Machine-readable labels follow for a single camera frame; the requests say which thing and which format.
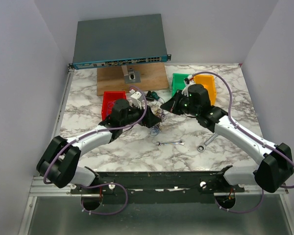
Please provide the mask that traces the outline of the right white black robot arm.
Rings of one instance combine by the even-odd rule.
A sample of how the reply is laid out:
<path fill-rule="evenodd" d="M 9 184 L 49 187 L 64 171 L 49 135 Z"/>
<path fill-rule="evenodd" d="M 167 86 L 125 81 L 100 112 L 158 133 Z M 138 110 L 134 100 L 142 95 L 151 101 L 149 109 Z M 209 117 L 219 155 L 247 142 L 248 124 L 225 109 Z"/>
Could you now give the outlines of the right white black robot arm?
<path fill-rule="evenodd" d="M 292 153 L 288 145 L 276 145 L 267 141 L 236 121 L 231 121 L 228 112 L 211 104 L 208 91 L 200 84 L 188 87 L 188 95 L 178 90 L 162 104 L 161 109 L 175 115 L 194 116 L 200 126 L 222 136 L 248 154 L 255 166 L 231 166 L 216 179 L 216 187 L 222 192 L 235 185 L 258 185 L 274 193 L 294 173 Z"/>

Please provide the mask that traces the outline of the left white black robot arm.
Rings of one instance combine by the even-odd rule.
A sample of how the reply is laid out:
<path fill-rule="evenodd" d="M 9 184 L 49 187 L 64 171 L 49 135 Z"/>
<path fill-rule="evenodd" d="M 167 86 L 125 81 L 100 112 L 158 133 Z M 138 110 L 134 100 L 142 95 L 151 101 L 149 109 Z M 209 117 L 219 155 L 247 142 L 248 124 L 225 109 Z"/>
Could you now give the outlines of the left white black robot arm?
<path fill-rule="evenodd" d="M 126 128 L 136 124 L 152 128 L 160 123 L 151 107 L 130 106 L 126 99 L 115 101 L 111 113 L 96 128 L 77 137 L 54 137 L 39 160 L 36 169 L 44 183 L 63 188 L 68 184 L 80 185 L 87 193 L 98 190 L 99 182 L 94 171 L 79 167 L 81 156 L 91 150 L 116 140 Z"/>

